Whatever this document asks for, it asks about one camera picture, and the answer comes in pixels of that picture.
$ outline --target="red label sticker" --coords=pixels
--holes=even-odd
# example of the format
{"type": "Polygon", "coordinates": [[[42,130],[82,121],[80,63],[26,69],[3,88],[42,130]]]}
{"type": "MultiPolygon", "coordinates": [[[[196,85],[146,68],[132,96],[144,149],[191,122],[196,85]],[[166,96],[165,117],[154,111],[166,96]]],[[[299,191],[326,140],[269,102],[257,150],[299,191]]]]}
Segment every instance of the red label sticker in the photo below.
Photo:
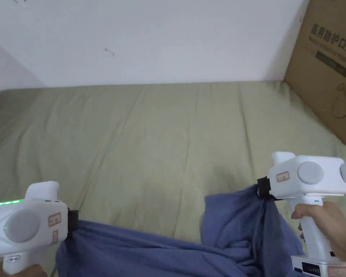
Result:
{"type": "Polygon", "coordinates": [[[59,235],[58,235],[58,231],[54,231],[53,232],[53,242],[52,244],[56,244],[59,241],[59,235]]]}
{"type": "Polygon", "coordinates": [[[328,266],[329,277],[346,277],[346,267],[328,266]]]}
{"type": "Polygon", "coordinates": [[[48,222],[49,222],[49,227],[57,225],[58,223],[62,222],[62,215],[61,215],[61,213],[49,216],[48,222]]]}
{"type": "Polygon", "coordinates": [[[288,171],[277,174],[277,182],[282,182],[290,179],[290,174],[288,171]]]}

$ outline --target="bed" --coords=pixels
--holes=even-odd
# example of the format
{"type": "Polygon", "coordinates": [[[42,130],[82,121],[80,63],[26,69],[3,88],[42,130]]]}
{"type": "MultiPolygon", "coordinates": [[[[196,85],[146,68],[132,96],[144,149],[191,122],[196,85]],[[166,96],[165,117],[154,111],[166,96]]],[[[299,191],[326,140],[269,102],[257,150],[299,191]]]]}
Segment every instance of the bed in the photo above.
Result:
{"type": "MultiPolygon", "coordinates": [[[[58,181],[85,220],[200,243],[204,197],[252,185],[275,151],[346,161],[345,145],[283,82],[0,92],[0,201],[58,181]]],[[[337,201],[346,215],[346,196],[337,201]]]]}

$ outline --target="blue cloth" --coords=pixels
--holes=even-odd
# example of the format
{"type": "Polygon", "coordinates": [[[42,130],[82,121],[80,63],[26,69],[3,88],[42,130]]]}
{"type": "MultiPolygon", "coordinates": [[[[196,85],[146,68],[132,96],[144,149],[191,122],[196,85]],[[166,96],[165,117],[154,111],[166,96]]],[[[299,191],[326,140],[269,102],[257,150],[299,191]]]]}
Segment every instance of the blue cloth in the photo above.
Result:
{"type": "Polygon", "coordinates": [[[274,201],[258,199],[256,186],[205,198],[202,245],[80,221],[56,254],[66,276],[305,276],[291,255],[302,246],[274,201]]]}

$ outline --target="green led light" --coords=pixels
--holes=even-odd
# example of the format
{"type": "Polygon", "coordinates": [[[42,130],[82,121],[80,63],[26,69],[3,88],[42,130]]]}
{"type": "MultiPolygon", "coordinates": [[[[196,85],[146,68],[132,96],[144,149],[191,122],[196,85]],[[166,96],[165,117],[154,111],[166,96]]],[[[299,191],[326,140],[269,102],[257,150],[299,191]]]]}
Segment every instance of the green led light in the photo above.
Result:
{"type": "Polygon", "coordinates": [[[8,201],[8,202],[0,202],[0,206],[1,205],[9,205],[9,204],[16,204],[16,203],[20,203],[23,200],[15,200],[15,201],[8,201]]]}

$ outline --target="hand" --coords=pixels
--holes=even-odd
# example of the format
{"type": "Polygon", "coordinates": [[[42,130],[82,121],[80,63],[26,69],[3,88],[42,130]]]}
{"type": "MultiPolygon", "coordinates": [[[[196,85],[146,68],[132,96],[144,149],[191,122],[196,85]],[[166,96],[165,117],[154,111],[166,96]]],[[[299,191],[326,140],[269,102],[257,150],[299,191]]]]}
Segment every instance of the hand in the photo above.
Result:
{"type": "MultiPolygon", "coordinates": [[[[7,277],[3,272],[3,263],[0,263],[0,277],[7,277]]],[[[43,268],[38,265],[32,265],[21,271],[20,273],[10,275],[9,277],[47,277],[47,274],[43,271],[43,268]]]]}
{"type": "Polygon", "coordinates": [[[292,213],[292,219],[300,219],[303,216],[313,218],[316,226],[327,237],[335,255],[346,261],[346,218],[340,209],[331,202],[324,202],[323,206],[298,204],[292,213]]]}

